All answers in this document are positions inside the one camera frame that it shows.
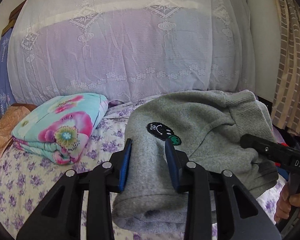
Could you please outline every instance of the white lace cover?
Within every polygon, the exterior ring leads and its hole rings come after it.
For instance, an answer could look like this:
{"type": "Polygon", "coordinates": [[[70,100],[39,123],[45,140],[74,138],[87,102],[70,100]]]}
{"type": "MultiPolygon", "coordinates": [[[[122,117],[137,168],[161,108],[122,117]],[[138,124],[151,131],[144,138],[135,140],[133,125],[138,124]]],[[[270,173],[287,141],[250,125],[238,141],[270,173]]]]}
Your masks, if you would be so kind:
{"type": "Polygon", "coordinates": [[[249,17],[245,0],[27,0],[9,43],[11,89],[35,105],[82,92],[130,102],[253,91],[249,17]]]}

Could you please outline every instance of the human hand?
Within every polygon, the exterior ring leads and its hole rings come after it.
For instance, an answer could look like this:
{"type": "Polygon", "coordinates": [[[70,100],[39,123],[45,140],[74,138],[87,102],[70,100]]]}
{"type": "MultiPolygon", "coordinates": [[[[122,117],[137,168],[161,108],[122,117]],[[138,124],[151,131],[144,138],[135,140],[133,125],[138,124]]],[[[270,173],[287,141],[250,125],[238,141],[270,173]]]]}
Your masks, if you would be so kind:
{"type": "Polygon", "coordinates": [[[288,219],[291,206],[300,207],[300,194],[295,194],[289,198],[288,183],[284,185],[280,192],[280,197],[277,202],[277,208],[274,214],[274,221],[279,223],[280,219],[288,219]]]}

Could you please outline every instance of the smiley face patch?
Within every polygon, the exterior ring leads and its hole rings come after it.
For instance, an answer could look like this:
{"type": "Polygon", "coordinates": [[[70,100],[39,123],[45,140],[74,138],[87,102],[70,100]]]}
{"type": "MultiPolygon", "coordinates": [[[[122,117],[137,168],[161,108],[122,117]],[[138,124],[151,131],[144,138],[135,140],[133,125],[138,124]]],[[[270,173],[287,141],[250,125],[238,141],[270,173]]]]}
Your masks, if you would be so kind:
{"type": "Polygon", "coordinates": [[[170,138],[174,146],[178,146],[181,144],[180,137],[175,135],[173,130],[163,123],[151,122],[147,125],[147,130],[153,136],[159,138],[162,141],[170,138]]]}

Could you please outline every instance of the ribbed cuff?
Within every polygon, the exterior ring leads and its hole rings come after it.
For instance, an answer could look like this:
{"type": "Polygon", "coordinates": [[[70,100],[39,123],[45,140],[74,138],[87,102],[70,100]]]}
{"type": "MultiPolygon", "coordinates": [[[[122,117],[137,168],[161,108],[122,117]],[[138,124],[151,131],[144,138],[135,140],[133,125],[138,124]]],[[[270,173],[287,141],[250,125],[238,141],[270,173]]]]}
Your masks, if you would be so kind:
{"type": "Polygon", "coordinates": [[[251,91],[244,90],[233,95],[225,95],[225,98],[240,137],[249,133],[275,142],[269,112],[265,110],[265,105],[256,101],[256,97],[251,91]]]}

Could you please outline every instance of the blue gripper pad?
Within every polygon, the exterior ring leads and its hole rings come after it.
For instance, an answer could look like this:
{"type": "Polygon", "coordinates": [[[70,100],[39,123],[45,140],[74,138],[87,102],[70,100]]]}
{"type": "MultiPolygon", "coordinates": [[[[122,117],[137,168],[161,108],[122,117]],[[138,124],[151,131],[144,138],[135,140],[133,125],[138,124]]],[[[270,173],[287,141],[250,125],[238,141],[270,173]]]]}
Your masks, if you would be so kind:
{"type": "Polygon", "coordinates": [[[176,163],[177,153],[170,139],[166,140],[164,150],[167,158],[172,186],[178,192],[180,188],[180,180],[179,168],[176,163]]]}
{"type": "Polygon", "coordinates": [[[123,149],[124,158],[122,161],[122,166],[120,168],[120,176],[119,176],[120,191],[123,191],[124,186],[126,185],[126,181],[127,181],[127,177],[128,177],[129,161],[130,161],[130,155],[131,155],[131,147],[132,147],[132,140],[128,139],[127,143],[123,149]]]}

